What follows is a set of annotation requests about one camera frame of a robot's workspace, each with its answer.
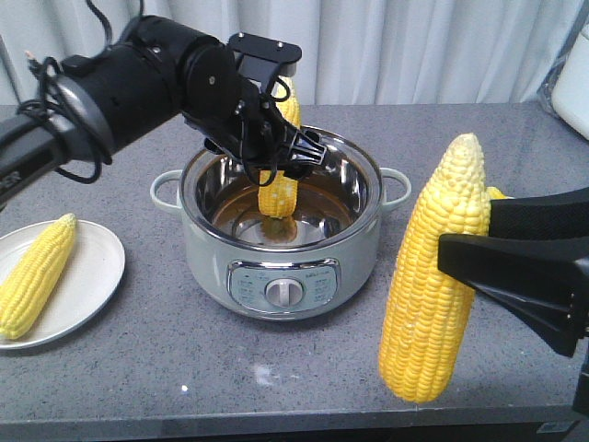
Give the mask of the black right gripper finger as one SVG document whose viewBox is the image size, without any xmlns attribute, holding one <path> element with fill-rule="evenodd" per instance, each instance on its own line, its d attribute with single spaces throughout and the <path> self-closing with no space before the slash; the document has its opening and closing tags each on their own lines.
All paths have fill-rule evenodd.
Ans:
<svg viewBox="0 0 589 442">
<path fill-rule="evenodd" d="M 588 236 L 588 189 L 491 201 L 489 236 L 570 239 Z"/>
<path fill-rule="evenodd" d="M 559 355 L 588 327 L 588 238 L 519 240 L 444 234 L 438 268 L 512 312 Z"/>
</svg>

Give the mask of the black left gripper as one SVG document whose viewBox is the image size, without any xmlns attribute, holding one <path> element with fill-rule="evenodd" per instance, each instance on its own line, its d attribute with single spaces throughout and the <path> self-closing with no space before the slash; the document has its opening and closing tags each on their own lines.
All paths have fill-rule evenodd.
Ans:
<svg viewBox="0 0 589 442">
<path fill-rule="evenodd" d="M 186 123 L 206 136 L 207 149 L 237 160 L 251 180 L 273 180 L 279 170 L 285 178 L 303 180 L 327 153 L 317 133 L 299 130 L 282 116 L 276 105 L 283 101 L 275 92 L 278 83 L 271 94 L 240 99 L 226 118 L 183 113 Z"/>
</svg>

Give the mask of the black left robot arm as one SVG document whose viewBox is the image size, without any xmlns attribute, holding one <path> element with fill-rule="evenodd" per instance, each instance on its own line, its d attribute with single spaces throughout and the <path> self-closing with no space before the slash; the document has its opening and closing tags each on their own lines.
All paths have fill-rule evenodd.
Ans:
<svg viewBox="0 0 589 442">
<path fill-rule="evenodd" d="M 282 116 L 272 94 L 301 55 L 293 44 L 247 33 L 220 42 L 145 16 L 97 56 L 31 62 L 38 95 L 1 124 L 1 198 L 73 160 L 93 165 L 94 182 L 118 151 L 177 115 L 250 178 L 267 169 L 302 179 L 327 150 Z"/>
</svg>

